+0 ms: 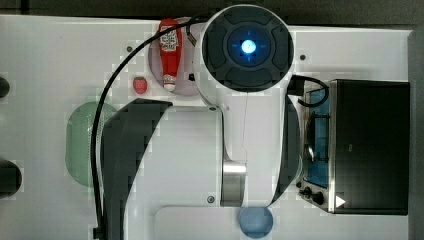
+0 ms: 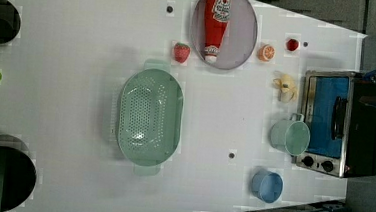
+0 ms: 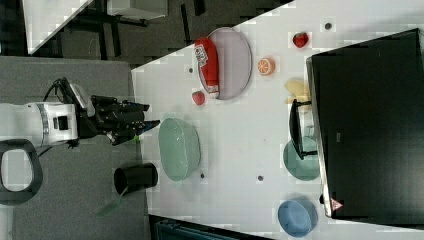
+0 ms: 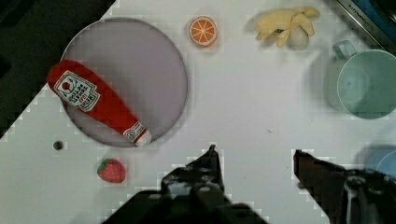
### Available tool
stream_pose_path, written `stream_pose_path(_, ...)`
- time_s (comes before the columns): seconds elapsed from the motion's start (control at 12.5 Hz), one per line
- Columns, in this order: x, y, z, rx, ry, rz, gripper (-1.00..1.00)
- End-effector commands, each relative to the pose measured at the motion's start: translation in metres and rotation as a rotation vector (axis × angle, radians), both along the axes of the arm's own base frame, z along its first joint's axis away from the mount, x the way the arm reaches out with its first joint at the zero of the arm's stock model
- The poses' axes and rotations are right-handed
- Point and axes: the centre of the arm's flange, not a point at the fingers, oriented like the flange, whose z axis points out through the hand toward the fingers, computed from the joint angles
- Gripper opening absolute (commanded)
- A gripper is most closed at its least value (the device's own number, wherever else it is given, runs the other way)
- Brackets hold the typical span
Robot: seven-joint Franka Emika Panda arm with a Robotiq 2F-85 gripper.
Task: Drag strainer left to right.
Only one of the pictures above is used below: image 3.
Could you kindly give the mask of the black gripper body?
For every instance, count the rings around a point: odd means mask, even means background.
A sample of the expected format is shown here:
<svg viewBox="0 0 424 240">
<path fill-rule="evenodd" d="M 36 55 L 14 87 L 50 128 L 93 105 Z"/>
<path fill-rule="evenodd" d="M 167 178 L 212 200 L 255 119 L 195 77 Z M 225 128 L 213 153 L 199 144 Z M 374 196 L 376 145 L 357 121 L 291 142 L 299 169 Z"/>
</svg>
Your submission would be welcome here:
<svg viewBox="0 0 424 240">
<path fill-rule="evenodd" d="M 123 100 L 119 102 L 114 97 L 92 95 L 91 101 L 95 115 L 88 117 L 81 111 L 78 122 L 80 139 L 105 135 L 112 145 L 119 145 L 132 140 L 139 134 L 141 124 L 145 120 L 145 112 L 132 112 L 131 105 L 136 102 Z"/>
</svg>

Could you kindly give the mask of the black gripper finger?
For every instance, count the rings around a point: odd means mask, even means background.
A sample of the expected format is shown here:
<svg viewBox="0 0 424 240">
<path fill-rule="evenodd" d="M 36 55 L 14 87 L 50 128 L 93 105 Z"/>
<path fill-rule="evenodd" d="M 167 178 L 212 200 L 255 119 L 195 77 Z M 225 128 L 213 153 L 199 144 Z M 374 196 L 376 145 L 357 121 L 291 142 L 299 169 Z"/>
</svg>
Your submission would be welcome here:
<svg viewBox="0 0 424 240">
<path fill-rule="evenodd" d="M 133 103 L 131 105 L 132 112 L 147 112 L 149 110 L 149 105 Z"/>
<path fill-rule="evenodd" d="M 157 127 L 160 124 L 159 120 L 153 120 L 153 121 L 144 121 L 141 124 L 141 128 L 139 130 L 139 134 L 143 134 L 145 132 L 148 132 L 152 129 L 154 129 L 155 127 Z"/>
</svg>

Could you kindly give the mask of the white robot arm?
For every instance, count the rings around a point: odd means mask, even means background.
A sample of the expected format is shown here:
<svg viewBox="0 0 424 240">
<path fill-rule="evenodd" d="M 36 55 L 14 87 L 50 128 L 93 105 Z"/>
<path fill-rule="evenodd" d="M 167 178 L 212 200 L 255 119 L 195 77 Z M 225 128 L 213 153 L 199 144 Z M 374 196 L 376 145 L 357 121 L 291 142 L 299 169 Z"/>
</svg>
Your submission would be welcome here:
<svg viewBox="0 0 424 240">
<path fill-rule="evenodd" d="M 112 145 L 129 141 L 160 124 L 147 121 L 144 104 L 96 96 L 87 104 L 32 102 L 1 105 L 1 159 L 20 150 L 28 156 L 31 178 L 28 186 L 15 191 L 1 187 L 1 203 L 15 206 L 33 198 L 43 182 L 40 147 L 78 145 L 81 139 L 105 135 Z"/>
</svg>

